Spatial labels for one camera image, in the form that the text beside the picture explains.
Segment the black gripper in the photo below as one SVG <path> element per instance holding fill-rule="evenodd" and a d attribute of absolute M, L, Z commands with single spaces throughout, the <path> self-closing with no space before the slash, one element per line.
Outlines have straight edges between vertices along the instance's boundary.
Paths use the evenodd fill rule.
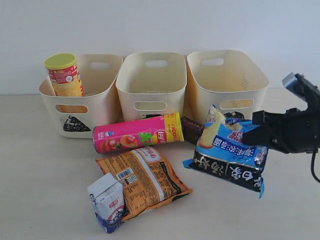
<path fill-rule="evenodd" d="M 254 125 L 264 125 L 242 134 L 248 146 L 269 146 L 283 153 L 312 153 L 320 148 L 320 91 L 312 86 L 297 86 L 294 92 L 304 97 L 305 110 L 288 109 L 285 113 L 260 110 L 252 113 Z"/>

